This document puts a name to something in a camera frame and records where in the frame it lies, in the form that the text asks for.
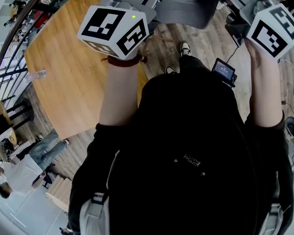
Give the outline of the small yellow table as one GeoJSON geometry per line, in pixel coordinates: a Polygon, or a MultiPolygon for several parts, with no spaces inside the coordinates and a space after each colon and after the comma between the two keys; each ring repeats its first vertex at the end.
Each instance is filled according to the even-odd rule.
{"type": "Polygon", "coordinates": [[[0,115],[4,116],[4,118],[6,119],[7,123],[10,126],[10,129],[12,130],[11,135],[7,139],[12,143],[13,146],[15,146],[17,144],[16,134],[14,132],[14,129],[12,128],[12,123],[8,116],[7,110],[5,109],[1,100],[0,100],[0,115]]]}

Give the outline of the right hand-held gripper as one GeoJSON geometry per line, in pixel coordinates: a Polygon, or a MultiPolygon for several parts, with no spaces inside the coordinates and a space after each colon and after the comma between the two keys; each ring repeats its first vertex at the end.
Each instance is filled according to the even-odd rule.
{"type": "Polygon", "coordinates": [[[294,16],[277,0],[220,0],[239,9],[230,14],[225,28],[240,46],[249,39],[268,56],[279,60],[294,46],[294,16]]]}

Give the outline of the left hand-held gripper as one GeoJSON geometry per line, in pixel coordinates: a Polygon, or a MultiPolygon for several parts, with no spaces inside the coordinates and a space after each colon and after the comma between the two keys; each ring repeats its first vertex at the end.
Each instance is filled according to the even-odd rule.
{"type": "Polygon", "coordinates": [[[100,0],[89,7],[77,38],[93,50],[128,59],[150,35],[158,0],[100,0]]]}

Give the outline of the black device with screen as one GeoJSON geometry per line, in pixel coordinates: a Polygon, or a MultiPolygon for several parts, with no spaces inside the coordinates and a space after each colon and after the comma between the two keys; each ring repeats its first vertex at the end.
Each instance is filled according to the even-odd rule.
{"type": "Polygon", "coordinates": [[[235,87],[235,82],[237,79],[235,69],[220,58],[215,60],[211,72],[229,87],[235,87]]]}

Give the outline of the black railing with wooden handrail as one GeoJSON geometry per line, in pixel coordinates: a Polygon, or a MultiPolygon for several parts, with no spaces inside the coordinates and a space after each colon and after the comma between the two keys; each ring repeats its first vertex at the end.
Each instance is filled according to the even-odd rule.
{"type": "Polygon", "coordinates": [[[37,19],[34,20],[34,22],[30,25],[28,30],[25,32],[21,40],[18,42],[14,52],[11,54],[8,64],[5,66],[3,73],[0,73],[0,90],[3,85],[4,79],[8,77],[8,82],[10,83],[11,78],[15,74],[19,74],[26,71],[26,68],[19,68],[20,62],[24,59],[24,56],[22,55],[21,58],[16,63],[13,71],[9,72],[11,63],[14,60],[18,50],[20,49],[22,43],[25,41],[26,37],[30,33],[30,31],[34,28],[35,24],[38,22],[39,19],[41,19],[46,13],[50,13],[51,9],[54,8],[54,5],[59,0],[52,0],[50,4],[43,4],[40,2],[40,0],[29,0],[29,2],[26,4],[26,6],[21,11],[20,15],[17,17],[14,26],[9,31],[5,41],[3,42],[3,45],[0,49],[0,70],[1,70],[1,64],[5,58],[5,55],[12,43],[12,40],[17,35],[19,29],[23,25],[24,20],[28,17],[28,15],[31,13],[32,10],[38,10],[41,11],[40,15],[37,17],[37,19]]]}

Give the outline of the person's left forearm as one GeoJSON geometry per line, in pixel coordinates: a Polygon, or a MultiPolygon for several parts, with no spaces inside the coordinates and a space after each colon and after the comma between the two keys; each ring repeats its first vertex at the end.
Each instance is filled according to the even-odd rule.
{"type": "Polygon", "coordinates": [[[99,124],[123,126],[130,123],[138,108],[138,68],[133,60],[108,56],[106,82],[99,124]]]}

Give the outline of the person's black jacket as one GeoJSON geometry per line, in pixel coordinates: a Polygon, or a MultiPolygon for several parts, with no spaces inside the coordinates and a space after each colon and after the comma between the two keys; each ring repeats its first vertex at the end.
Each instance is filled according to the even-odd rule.
{"type": "Polygon", "coordinates": [[[72,182],[73,235],[284,235],[294,212],[284,127],[242,120],[205,68],[149,80],[129,124],[96,126],[72,182]]]}

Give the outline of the clear plastic water bottle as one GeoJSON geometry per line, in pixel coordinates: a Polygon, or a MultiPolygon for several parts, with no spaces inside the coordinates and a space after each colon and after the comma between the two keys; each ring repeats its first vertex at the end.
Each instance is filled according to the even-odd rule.
{"type": "Polygon", "coordinates": [[[39,79],[42,79],[42,78],[45,78],[45,77],[46,77],[46,71],[45,70],[40,70],[40,71],[35,72],[33,74],[28,73],[25,76],[25,79],[29,83],[29,82],[33,82],[35,80],[39,80],[39,79]]]}

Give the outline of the person's right forearm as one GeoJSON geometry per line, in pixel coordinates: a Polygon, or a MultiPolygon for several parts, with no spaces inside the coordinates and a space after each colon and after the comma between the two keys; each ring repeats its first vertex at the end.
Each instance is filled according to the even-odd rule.
{"type": "Polygon", "coordinates": [[[251,62],[251,114],[256,125],[273,127],[283,118],[278,62],[252,41],[245,46],[251,62]]]}

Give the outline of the light wooden steps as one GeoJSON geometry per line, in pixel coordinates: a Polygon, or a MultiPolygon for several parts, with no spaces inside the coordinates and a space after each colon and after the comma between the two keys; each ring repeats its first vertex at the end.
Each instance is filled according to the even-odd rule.
{"type": "Polygon", "coordinates": [[[64,212],[68,212],[71,188],[72,181],[69,178],[64,179],[57,175],[46,192],[46,198],[64,212]]]}

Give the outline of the light wooden table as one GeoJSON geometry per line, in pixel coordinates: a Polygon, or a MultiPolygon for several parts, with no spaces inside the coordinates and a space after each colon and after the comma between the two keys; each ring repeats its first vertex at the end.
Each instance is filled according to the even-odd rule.
{"type": "MultiPolygon", "coordinates": [[[[33,81],[33,85],[61,139],[99,123],[110,55],[93,50],[77,38],[89,7],[99,2],[68,0],[25,52],[30,74],[46,71],[46,77],[33,81]]],[[[127,60],[133,60],[138,66],[137,50],[127,60]]]]}

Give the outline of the grey cap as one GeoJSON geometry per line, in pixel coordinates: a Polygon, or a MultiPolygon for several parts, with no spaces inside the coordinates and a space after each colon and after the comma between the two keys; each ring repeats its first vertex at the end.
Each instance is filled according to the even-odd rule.
{"type": "Polygon", "coordinates": [[[156,20],[163,24],[185,24],[205,29],[218,0],[162,0],[155,7],[156,20]]]}

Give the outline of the black round stool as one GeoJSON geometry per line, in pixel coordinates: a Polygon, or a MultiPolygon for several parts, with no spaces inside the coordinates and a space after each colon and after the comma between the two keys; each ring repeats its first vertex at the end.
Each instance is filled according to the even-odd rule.
{"type": "Polygon", "coordinates": [[[30,101],[27,98],[24,98],[21,102],[16,103],[13,107],[6,110],[6,112],[7,113],[14,112],[18,108],[22,108],[22,109],[9,117],[9,121],[10,121],[9,126],[12,127],[14,130],[17,130],[18,128],[28,123],[29,121],[34,120],[34,111],[30,101]],[[18,124],[12,123],[12,120],[16,119],[19,116],[23,116],[24,119],[18,124]]]}

